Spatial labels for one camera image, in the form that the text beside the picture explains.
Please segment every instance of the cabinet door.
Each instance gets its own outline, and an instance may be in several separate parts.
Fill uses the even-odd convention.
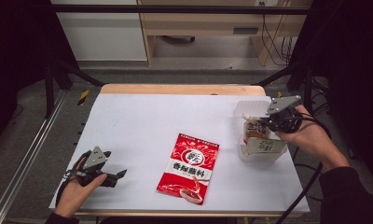
[[[51,0],[52,4],[136,5],[135,0]],[[146,61],[138,13],[57,13],[78,61]]]

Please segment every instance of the floor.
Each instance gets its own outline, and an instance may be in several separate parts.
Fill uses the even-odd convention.
[[[282,43],[276,43],[278,49]],[[278,55],[273,54],[276,63],[284,63]],[[111,83],[193,83],[193,84],[252,84],[269,77],[283,65],[273,62],[261,66],[253,51],[249,37],[207,37],[196,36],[195,42],[169,37],[159,38],[152,65],[145,62],[80,62],[81,68],[103,82]],[[74,152],[90,108],[100,88],[94,87],[78,77],[71,76],[75,82],[69,91],[59,91],[56,95],[63,97],[63,103],[54,122],[38,145],[33,145],[37,133],[45,123],[45,83],[39,81],[19,92],[19,106],[15,118],[11,120],[0,137],[0,200],[8,184],[14,181],[14,174],[19,174],[19,166],[25,155],[34,159],[26,168],[26,175],[16,176],[21,185],[15,189],[15,195],[8,199],[12,202],[5,207],[4,223],[44,223],[50,212],[48,205],[56,190],[64,167]],[[290,94],[284,84],[287,77],[276,80],[266,87],[267,95]],[[81,92],[89,90],[90,94],[84,105],[77,105]],[[314,98],[317,108],[325,104],[325,98]],[[347,143],[343,140],[338,125],[332,119],[330,110],[323,110],[317,118],[331,130],[334,142],[346,156]],[[296,163],[315,164],[317,161],[299,152]],[[373,177],[363,161],[350,159],[358,171],[364,186],[373,194]],[[312,170],[297,165],[302,186],[310,179]],[[321,197],[318,183],[309,191],[308,202],[311,212],[299,217],[288,218],[284,223],[319,223],[320,203],[315,198]],[[94,223],[94,217],[79,217],[81,223]],[[244,217],[238,223],[248,223]],[[258,218],[253,223],[274,223],[275,218],[266,220]]]

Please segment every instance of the white tabletop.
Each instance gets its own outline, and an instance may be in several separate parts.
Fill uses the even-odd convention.
[[[111,216],[280,215],[302,191],[289,152],[269,164],[239,158],[243,119],[234,118],[239,101],[255,101],[264,116],[270,98],[235,95],[99,94],[70,160],[89,149],[112,151],[103,172],[128,169],[114,188],[98,188],[80,214]],[[203,205],[157,191],[176,138],[184,133],[217,143],[219,153]],[[54,200],[49,208],[54,208]],[[295,214],[310,212],[303,199]]]

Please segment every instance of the red and white package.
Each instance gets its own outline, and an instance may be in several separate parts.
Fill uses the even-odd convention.
[[[203,204],[219,145],[178,134],[157,190],[191,203]]]

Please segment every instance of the hand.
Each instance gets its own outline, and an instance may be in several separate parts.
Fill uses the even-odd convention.
[[[72,218],[90,194],[97,189],[106,178],[106,174],[99,175],[87,186],[82,187],[78,183],[78,180],[72,176],[62,192],[62,197],[60,198],[54,213],[61,217]]]
[[[304,118],[311,118],[303,105],[298,105],[295,109]],[[313,121],[303,120],[299,130],[295,133],[276,132],[276,134],[285,142],[292,143],[319,159],[326,170],[349,166],[346,158],[333,144],[324,129]]]

